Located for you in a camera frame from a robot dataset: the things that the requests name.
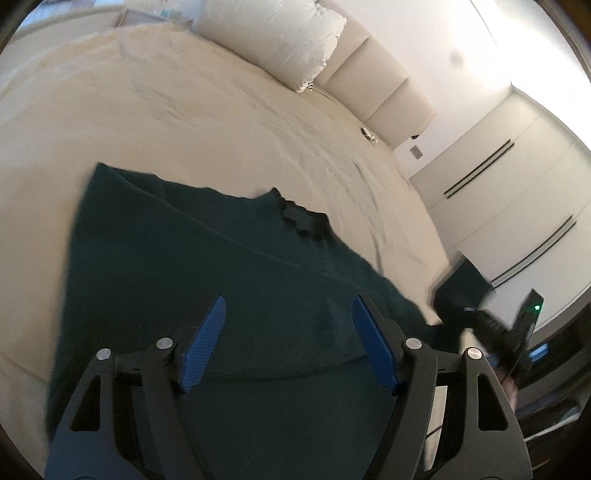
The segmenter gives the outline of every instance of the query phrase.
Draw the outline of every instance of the white wall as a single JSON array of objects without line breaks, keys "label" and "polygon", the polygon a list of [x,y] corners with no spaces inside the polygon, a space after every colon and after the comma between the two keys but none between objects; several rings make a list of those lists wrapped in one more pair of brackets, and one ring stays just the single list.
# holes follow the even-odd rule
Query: white wall
[{"label": "white wall", "polygon": [[[412,176],[510,93],[502,57],[469,0],[336,0],[407,69],[437,116],[395,155]],[[414,145],[420,160],[410,154]]]},{"label": "white wall", "polygon": [[552,20],[534,0],[473,0],[506,59],[512,84],[591,148],[591,83]]}]

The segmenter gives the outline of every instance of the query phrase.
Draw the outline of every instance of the white cabinet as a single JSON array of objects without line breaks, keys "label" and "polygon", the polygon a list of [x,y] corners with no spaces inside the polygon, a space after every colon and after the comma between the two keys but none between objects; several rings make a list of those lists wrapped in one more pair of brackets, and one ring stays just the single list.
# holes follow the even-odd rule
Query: white cabinet
[{"label": "white cabinet", "polygon": [[[510,150],[479,167],[508,139]],[[507,325],[532,288],[544,297],[540,328],[591,285],[591,153],[521,94],[411,182],[449,257],[466,255],[496,286],[485,307]]]},{"label": "white cabinet", "polygon": [[448,252],[524,194],[569,149],[572,139],[548,116],[538,117],[515,145],[450,198],[429,209]]},{"label": "white cabinet", "polygon": [[591,162],[583,148],[573,144],[538,182],[456,249],[492,280],[533,252],[590,200]]},{"label": "white cabinet", "polygon": [[539,116],[540,110],[518,94],[511,95],[490,112],[411,178],[427,208],[443,200],[443,192],[507,140],[515,140]]},{"label": "white cabinet", "polygon": [[542,257],[498,287],[485,307],[511,325],[521,302],[534,288],[544,297],[538,329],[575,301],[591,284],[591,203],[576,220]]}]

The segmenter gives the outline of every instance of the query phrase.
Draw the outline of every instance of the dark green cloth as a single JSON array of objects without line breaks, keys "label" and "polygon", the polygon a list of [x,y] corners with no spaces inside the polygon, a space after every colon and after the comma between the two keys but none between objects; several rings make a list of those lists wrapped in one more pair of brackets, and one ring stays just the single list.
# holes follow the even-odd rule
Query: dark green cloth
[{"label": "dark green cloth", "polygon": [[215,293],[226,299],[226,324],[183,412],[216,477],[360,478],[394,399],[375,384],[350,307],[368,293],[429,343],[434,329],[417,307],[323,214],[306,215],[276,190],[244,199],[104,164],[71,238],[50,437],[97,350],[136,351],[171,336],[200,296]]}]

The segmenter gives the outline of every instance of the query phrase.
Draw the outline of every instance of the wrinkled sheet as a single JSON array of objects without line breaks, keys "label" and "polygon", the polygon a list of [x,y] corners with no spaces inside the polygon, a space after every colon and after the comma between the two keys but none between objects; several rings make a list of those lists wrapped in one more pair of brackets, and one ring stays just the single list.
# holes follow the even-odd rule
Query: wrinkled sheet
[{"label": "wrinkled sheet", "polygon": [[297,94],[171,24],[64,44],[0,77],[0,421],[43,470],[70,229],[94,165],[327,213],[416,302],[448,267],[392,152],[317,89]]}]

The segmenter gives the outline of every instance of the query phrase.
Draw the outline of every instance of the headboard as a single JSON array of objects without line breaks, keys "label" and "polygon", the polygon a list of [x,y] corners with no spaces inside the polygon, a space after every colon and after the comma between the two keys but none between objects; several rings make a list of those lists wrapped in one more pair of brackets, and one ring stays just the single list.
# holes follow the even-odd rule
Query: headboard
[{"label": "headboard", "polygon": [[314,80],[394,150],[422,133],[435,111],[390,53],[333,0],[320,0],[347,19],[326,67]]}]

